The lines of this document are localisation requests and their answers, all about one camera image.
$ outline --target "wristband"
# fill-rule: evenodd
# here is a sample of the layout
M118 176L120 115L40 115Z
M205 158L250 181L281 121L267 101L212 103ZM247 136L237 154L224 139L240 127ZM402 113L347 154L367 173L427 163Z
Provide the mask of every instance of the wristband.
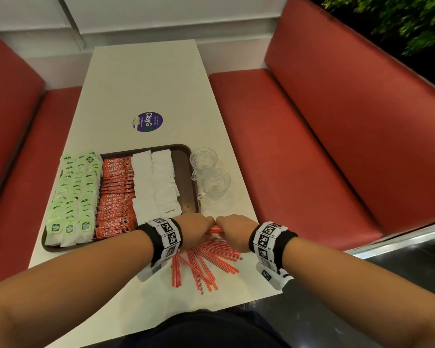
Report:
M177 253L182 245L182 231L179 223L171 218L155 218L138 228L150 237L153 244L150 266L137 275L143 282L160 270L166 261Z
M256 269L278 290L293 278L283 269L282 256L287 243L297 236L282 225L265 222L249 238L248 246L259 260Z

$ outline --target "hand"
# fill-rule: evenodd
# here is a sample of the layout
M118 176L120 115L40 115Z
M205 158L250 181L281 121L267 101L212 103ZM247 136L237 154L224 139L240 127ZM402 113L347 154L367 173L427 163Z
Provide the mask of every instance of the hand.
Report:
M222 228L224 233L219 236L224 238L229 245L237 251L248 253L249 237L258 223L243 215L219 216L216 225Z
M174 220L180 225L182 231L183 239L180 250L197 246L212 237L211 234L205 234L214 226L214 218L211 216L205 217L199 213L188 212L174 217Z

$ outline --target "purple sticker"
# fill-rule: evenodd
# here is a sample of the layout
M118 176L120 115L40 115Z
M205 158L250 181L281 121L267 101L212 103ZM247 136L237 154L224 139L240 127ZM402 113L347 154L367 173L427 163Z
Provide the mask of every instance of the purple sticker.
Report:
M156 112L144 112L132 122L132 127L139 132L151 132L163 124L163 117Z

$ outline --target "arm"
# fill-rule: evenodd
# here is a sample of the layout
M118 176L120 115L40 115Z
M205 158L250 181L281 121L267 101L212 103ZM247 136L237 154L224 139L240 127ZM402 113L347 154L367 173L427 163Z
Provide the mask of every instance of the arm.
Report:
M257 223L241 215L218 217L224 238L240 251ZM372 263L294 238L283 268L333 312L390 348L435 348L435 295Z
M182 249L201 243L212 217L184 214ZM44 347L85 321L150 264L143 231L71 251L0 283L0 347Z

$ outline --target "glass mug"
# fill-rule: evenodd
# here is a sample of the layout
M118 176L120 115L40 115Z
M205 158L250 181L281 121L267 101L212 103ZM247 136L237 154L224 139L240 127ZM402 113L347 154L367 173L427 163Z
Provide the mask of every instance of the glass mug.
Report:
M191 179L196 181L203 175L204 171L216 166L218 163L218 154L208 147L200 147L192 151L190 163L193 167Z
M201 200L204 196L210 199L219 199L231 186L231 177L221 168L213 168L206 170L201 179L202 192L197 195L197 199Z

